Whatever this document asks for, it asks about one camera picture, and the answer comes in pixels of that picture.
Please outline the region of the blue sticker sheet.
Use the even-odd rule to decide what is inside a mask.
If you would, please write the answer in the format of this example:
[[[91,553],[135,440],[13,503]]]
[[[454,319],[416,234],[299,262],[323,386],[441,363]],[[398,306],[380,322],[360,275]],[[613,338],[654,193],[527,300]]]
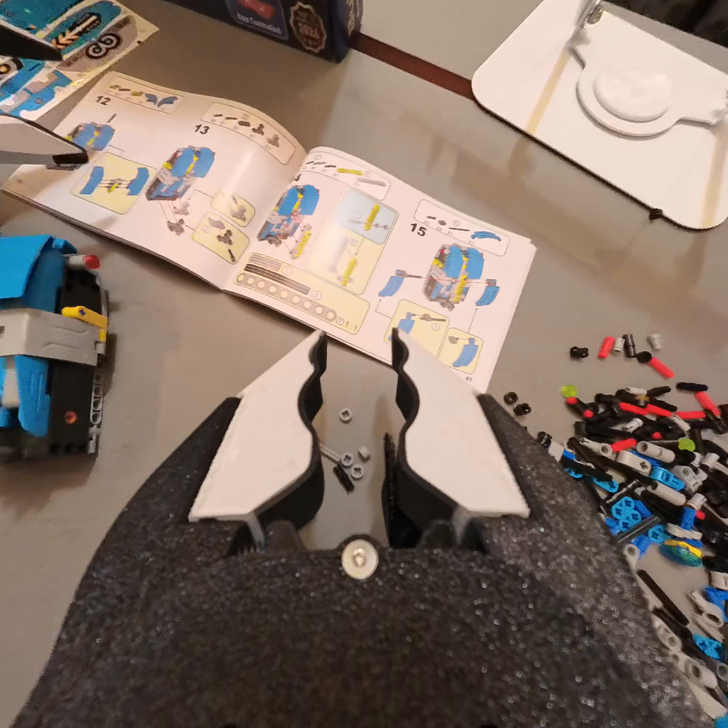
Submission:
[[[152,37],[157,26],[120,2],[6,1],[2,23],[47,41],[59,61],[2,51],[2,113],[36,121]]]

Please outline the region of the dark blue kit box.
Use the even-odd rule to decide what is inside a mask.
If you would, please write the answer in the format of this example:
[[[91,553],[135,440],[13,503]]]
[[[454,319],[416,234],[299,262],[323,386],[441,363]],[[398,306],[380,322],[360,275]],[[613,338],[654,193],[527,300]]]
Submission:
[[[359,35],[362,1],[173,1],[174,5],[340,63]]]

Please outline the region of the instruction booklet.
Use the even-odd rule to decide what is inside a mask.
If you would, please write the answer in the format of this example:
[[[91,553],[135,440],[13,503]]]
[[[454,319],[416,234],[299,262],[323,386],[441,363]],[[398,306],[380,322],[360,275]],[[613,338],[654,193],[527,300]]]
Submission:
[[[306,151],[262,111],[111,72],[56,128],[78,171],[4,191],[391,362],[409,335],[485,392],[535,254],[369,162]]]

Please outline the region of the grey desk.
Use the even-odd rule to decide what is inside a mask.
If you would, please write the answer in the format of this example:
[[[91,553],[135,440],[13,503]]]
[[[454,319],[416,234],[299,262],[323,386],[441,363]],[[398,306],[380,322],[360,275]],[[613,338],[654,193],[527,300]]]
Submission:
[[[127,2],[159,32],[114,68],[249,104],[306,148],[341,149],[537,247],[488,392],[532,406],[531,432],[568,437],[559,389],[650,387],[648,366],[569,359],[632,333],[662,337],[679,381],[726,402],[726,223],[707,232],[649,219],[481,110],[479,65],[538,2],[364,2],[339,65],[167,2]],[[86,565],[150,474],[224,400],[308,336],[266,307],[165,261],[4,197],[2,232],[54,234],[102,260],[111,362],[97,459],[2,467],[2,726],[23,707]]]

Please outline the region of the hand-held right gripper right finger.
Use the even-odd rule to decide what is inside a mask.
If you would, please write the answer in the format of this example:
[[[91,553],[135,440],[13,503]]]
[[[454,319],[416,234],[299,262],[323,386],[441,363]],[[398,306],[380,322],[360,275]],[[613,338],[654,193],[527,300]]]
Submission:
[[[484,405],[486,397],[427,351],[392,330],[397,437],[394,503],[421,532],[437,522],[461,534],[475,519],[526,519],[531,507]]]

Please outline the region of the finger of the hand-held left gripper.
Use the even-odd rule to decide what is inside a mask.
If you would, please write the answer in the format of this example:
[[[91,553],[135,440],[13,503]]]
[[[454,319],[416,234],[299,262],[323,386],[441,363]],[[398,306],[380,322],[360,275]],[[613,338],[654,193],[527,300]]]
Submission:
[[[85,148],[25,119],[1,113],[1,164],[78,168],[89,161]]]
[[[41,61],[63,59],[53,43],[11,24],[1,24],[1,55]]]

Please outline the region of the partly built blue toy robot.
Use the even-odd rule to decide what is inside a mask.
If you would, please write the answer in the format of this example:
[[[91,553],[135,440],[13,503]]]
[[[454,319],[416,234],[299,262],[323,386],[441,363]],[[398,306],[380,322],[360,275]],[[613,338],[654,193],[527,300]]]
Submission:
[[[99,268],[64,239],[2,236],[2,462],[96,453],[108,336]]]

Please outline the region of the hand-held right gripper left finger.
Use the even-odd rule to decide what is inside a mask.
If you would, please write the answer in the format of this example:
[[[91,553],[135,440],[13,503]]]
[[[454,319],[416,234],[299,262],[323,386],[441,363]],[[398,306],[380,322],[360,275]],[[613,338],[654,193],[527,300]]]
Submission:
[[[303,529],[323,504],[325,477],[313,420],[323,405],[327,336],[315,331],[237,396],[188,521],[246,526],[257,546],[285,521]]]

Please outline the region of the pile of toy building pieces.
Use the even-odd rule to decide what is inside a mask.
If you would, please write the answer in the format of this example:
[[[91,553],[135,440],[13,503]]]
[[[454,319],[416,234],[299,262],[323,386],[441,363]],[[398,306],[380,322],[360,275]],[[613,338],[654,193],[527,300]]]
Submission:
[[[620,323],[531,336],[499,364],[505,405],[596,506],[659,641],[712,726],[726,726],[726,401],[685,378],[665,339]],[[701,541],[703,566],[660,552]]]

